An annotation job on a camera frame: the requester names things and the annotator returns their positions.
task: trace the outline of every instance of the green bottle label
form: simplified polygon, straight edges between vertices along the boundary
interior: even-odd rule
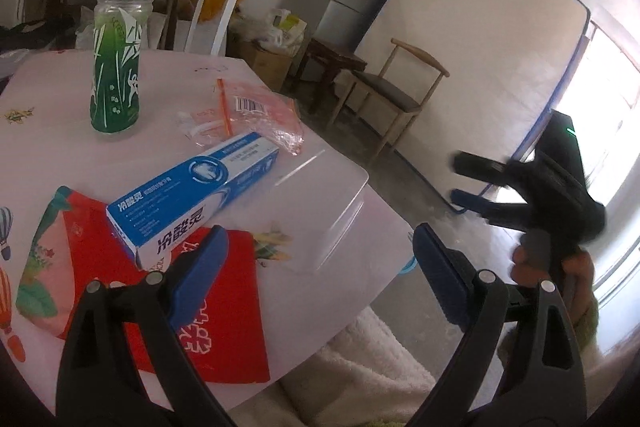
[[[123,131],[138,119],[138,63],[142,26],[122,8],[120,16],[97,16],[94,29],[94,85],[90,115],[94,129]]]

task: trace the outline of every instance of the silver screw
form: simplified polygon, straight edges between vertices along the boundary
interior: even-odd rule
[[[161,283],[162,279],[164,279],[162,272],[151,272],[145,277],[145,281],[149,286],[155,286],[156,284]]]
[[[553,293],[556,291],[556,285],[551,281],[543,281],[540,283],[540,287],[547,293]]]
[[[96,293],[100,287],[102,285],[100,284],[100,281],[91,281],[87,286],[86,286],[86,290],[89,293]]]
[[[482,270],[478,274],[478,278],[485,284],[493,284],[495,282],[495,273],[489,270]]]

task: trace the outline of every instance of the pink plastic bag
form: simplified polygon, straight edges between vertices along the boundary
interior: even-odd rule
[[[222,78],[216,83],[210,107],[180,112],[178,119],[183,133],[202,147],[244,132],[257,132],[295,156],[304,141],[294,100],[265,86],[225,82]]]

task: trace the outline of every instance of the plastic bottle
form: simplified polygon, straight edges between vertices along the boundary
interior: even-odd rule
[[[94,11],[94,85],[91,124],[123,131],[138,119],[140,41],[153,0],[98,0]]]

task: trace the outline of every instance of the toothpaste box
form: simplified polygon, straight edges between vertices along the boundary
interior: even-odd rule
[[[278,147],[257,133],[228,140],[156,176],[107,207],[107,217],[141,269],[271,170]]]

